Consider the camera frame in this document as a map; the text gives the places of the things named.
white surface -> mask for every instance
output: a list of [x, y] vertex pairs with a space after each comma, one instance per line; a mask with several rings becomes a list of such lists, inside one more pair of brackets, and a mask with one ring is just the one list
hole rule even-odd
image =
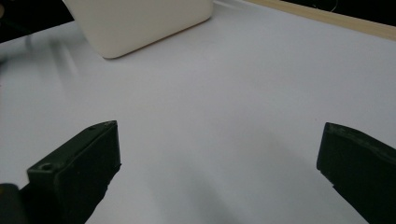
[[396, 42], [223, 0], [117, 60], [74, 23], [0, 45], [0, 181], [119, 122], [122, 167], [88, 223], [363, 224], [316, 169], [326, 121], [396, 147]]
[[212, 14], [212, 0], [64, 0], [94, 49], [116, 58]]

tabletop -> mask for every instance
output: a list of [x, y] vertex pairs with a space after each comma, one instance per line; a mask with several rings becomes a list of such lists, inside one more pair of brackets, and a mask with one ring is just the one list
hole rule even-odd
[[0, 181], [117, 120], [88, 223], [366, 223], [316, 169], [325, 122], [396, 146], [396, 42], [237, 0], [116, 60], [74, 22], [0, 45]]

screw hole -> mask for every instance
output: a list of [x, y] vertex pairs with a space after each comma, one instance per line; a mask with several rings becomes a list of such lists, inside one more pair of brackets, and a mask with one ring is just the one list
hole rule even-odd
[[53, 165], [51, 163], [45, 163], [40, 166], [41, 170], [50, 171], [53, 169]]

white container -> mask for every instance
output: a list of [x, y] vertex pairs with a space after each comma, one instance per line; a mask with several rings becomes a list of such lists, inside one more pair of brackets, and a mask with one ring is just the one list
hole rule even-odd
[[64, 0], [91, 46], [117, 58], [210, 18], [212, 0]]

table surface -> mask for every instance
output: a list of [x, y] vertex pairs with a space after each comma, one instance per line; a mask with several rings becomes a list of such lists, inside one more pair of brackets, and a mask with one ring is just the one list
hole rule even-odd
[[365, 220], [316, 169], [325, 122], [396, 146], [396, 42], [269, 7], [105, 60], [68, 23], [0, 45], [0, 181], [119, 123], [122, 167], [88, 223]]

